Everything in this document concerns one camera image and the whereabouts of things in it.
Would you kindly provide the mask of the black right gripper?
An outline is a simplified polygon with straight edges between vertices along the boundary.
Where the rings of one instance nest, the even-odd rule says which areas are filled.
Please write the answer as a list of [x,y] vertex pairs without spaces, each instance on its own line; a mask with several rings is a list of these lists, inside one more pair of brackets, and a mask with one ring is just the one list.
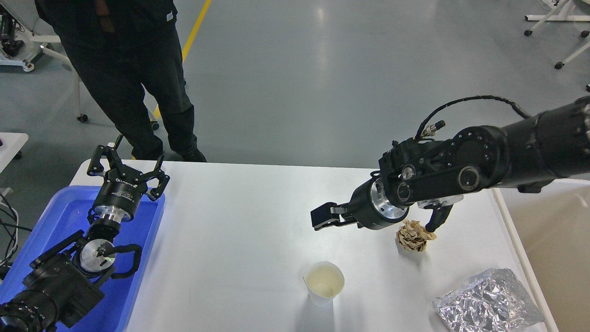
[[[418,207],[432,210],[426,231],[436,231],[447,220],[454,203],[446,198],[419,201]],[[409,208],[399,208],[389,202],[381,178],[369,179],[352,193],[346,204],[325,202],[310,212],[314,231],[356,223],[358,228],[380,230],[403,221]]]

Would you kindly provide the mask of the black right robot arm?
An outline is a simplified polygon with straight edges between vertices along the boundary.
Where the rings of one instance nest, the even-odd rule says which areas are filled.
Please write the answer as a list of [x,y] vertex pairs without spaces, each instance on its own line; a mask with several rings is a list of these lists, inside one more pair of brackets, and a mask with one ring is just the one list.
[[436,108],[412,138],[392,142],[378,162],[379,169],[371,172],[371,178],[352,193],[349,202],[326,202],[312,210],[312,227],[318,231],[356,224],[380,230],[402,221],[417,204],[432,211],[425,229],[434,232],[465,194],[495,187],[539,193],[554,179],[589,172],[588,96],[537,115],[523,112],[503,97],[473,99],[504,102],[522,120],[503,128],[472,126],[453,138],[437,141],[433,136],[445,122],[429,125],[429,121],[466,98]]

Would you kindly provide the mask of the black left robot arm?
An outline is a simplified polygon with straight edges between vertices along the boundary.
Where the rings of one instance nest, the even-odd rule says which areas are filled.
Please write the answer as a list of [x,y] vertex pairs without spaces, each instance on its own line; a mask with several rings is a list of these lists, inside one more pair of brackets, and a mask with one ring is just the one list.
[[24,290],[1,305],[3,332],[54,332],[58,323],[71,327],[105,298],[104,283],[139,271],[143,248],[116,245],[115,238],[121,225],[134,219],[142,197],[163,196],[170,177],[162,170],[163,155],[150,172],[125,165],[117,152],[122,138],[97,146],[88,165],[89,176],[103,179],[87,212],[88,230],[72,233],[30,263]]

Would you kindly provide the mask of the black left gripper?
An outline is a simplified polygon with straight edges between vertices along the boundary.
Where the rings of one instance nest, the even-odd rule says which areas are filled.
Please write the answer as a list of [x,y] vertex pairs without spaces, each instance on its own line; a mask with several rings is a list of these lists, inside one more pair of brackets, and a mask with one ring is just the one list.
[[[123,135],[118,135],[112,146],[98,145],[87,168],[88,176],[105,178],[91,206],[91,212],[99,216],[112,215],[112,220],[118,223],[134,219],[143,194],[153,202],[160,199],[170,180],[162,170],[164,155],[156,160],[151,172],[142,173],[130,166],[124,166],[117,152],[123,138]],[[108,171],[102,160],[108,161]],[[158,185],[147,189],[147,183],[152,179],[156,179]]]

